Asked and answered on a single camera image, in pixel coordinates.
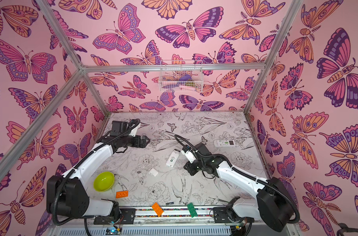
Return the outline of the white battery cover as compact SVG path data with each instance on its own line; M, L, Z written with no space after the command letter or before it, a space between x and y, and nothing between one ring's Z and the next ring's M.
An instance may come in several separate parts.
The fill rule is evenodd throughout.
M158 172L157 170L155 170L154 168L152 168L152 169L149 171L149 173L150 173L152 176L154 176L154 177L156 177L156 176L159 174L159 172Z

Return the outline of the white remote control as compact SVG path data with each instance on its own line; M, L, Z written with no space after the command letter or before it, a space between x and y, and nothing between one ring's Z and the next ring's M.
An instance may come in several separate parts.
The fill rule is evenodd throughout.
M168 167L173 168L181 154L181 151L179 149L174 149L171 154L169 155L168 160L166 161L166 165Z
M214 140L213 142L215 147L235 147L236 143L234 140Z

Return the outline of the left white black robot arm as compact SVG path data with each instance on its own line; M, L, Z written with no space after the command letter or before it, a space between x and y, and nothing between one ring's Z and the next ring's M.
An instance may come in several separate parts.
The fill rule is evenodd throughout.
M129 147L145 148L150 139L137 135L139 119L113 121L112 129L101 136L94 147L71 169L47 182L46 211L56 226L74 219L106 217L117 222L121 218L118 202L89 197L86 185L101 164L113 154L124 153Z

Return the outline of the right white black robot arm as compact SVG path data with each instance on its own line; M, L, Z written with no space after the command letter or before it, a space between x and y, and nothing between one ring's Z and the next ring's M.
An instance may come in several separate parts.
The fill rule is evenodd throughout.
M198 172L206 177L213 175L236 185L253 198L245 201L241 197L234 197L228 202L223 208L223 215L229 221L251 224L259 219L276 232L300 221L297 205L278 178L258 177L233 165L225 155L212 154L203 143L193 145L180 135L174 137L188 159L184 169L191 176Z

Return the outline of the green lego brick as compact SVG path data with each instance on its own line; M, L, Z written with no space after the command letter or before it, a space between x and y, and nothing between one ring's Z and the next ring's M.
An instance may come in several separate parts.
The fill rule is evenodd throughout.
M195 208L195 206L193 205L193 203L189 203L189 204L187 205L187 209L188 209L188 211L189 211L189 213L190 213L190 216L191 216L192 218L198 216L197 211L196 211L196 208Z

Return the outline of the lime green bowl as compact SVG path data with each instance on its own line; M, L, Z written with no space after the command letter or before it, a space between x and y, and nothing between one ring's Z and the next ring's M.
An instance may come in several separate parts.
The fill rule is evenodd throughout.
M98 192L105 192L110 190L114 183L115 175L111 172L103 172L95 178L93 188Z

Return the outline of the orange lego brick left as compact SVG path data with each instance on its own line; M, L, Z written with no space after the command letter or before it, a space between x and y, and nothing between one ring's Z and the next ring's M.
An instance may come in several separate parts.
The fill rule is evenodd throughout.
M128 195L129 195L128 190L125 190L125 191L118 191L118 192L116 193L116 199L119 199L119 198L126 198L126 197L128 197Z

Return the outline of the purple object in basket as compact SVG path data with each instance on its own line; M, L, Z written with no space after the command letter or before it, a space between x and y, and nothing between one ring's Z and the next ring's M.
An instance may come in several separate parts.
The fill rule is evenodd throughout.
M186 74L186 75L182 76L178 81L181 83L192 81L192 77L190 75Z

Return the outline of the small green circuit board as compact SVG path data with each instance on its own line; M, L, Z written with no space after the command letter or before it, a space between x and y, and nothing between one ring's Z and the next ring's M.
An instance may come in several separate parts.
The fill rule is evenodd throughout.
M106 229L106 236L120 236L121 233L121 228L110 227Z

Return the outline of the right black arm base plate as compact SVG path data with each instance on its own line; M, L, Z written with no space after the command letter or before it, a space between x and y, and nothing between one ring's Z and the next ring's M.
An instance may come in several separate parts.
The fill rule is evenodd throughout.
M213 208L213 218L215 223L254 223L255 219L249 210L245 208L233 209L232 207Z

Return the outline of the orange lego brick on rail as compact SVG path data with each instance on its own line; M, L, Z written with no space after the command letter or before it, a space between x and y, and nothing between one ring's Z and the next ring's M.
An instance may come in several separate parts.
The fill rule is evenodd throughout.
M161 206L158 203L154 203L151 207L158 217L161 217L162 214L164 213L164 210L161 208Z

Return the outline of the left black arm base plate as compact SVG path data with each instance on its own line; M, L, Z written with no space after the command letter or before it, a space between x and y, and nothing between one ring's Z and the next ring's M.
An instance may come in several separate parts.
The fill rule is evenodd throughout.
M97 216L94 225L132 225L136 216L135 208L120 208L114 216Z

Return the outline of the aluminium front rail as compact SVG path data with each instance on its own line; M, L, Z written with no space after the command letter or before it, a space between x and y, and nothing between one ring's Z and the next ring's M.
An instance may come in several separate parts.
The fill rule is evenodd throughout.
M223 206L195 206L199 217L210 216L215 207ZM249 203L238 199L235 202L230 202L226 207L232 207L233 209L245 208L249 210L254 219L263 220L267 226L278 232L280 232L286 224L294 224L300 220L297 207L288 202ZM152 207L123 207L119 206L117 202L110 201L91 201L87 205L85 203L79 203L75 206L59 203L57 207L53 205L47 206L47 211L52 215L54 224L62 225L73 219L114 216L120 208L135 208L135 217L191 217L187 206L162 207L164 213L161 217L158 217Z

